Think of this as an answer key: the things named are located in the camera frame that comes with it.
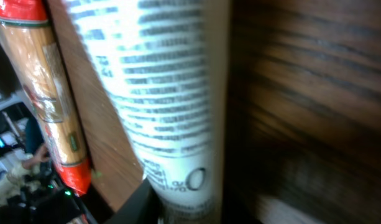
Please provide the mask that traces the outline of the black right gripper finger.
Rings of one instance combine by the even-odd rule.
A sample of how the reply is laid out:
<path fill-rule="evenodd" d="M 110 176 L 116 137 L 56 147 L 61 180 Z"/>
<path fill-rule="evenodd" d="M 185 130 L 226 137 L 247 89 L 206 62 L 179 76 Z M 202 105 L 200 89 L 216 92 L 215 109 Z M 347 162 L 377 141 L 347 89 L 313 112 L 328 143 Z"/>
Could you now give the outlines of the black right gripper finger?
<path fill-rule="evenodd" d="M 105 224 L 158 224 L 162 206 L 148 179 Z"/>

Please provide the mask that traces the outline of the white tube with gold cap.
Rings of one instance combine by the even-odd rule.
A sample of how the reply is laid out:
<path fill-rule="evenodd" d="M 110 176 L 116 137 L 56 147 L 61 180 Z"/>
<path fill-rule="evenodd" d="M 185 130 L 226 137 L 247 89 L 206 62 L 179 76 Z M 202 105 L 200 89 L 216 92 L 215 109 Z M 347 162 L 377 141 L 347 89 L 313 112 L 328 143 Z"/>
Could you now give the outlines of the white tube with gold cap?
<path fill-rule="evenodd" d="M 64 6 L 162 203 L 160 222 L 219 223 L 229 1 Z"/>

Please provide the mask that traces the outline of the orange spaghetti packet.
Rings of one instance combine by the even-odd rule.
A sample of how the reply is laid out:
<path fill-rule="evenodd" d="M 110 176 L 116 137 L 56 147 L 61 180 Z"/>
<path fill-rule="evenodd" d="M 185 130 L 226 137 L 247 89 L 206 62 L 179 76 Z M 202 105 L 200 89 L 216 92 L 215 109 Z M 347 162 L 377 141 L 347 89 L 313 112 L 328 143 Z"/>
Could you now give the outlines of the orange spaghetti packet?
<path fill-rule="evenodd" d="M 42 1 L 0 0 L 0 44 L 8 56 L 66 186 L 91 185 L 85 138 L 62 56 Z"/>

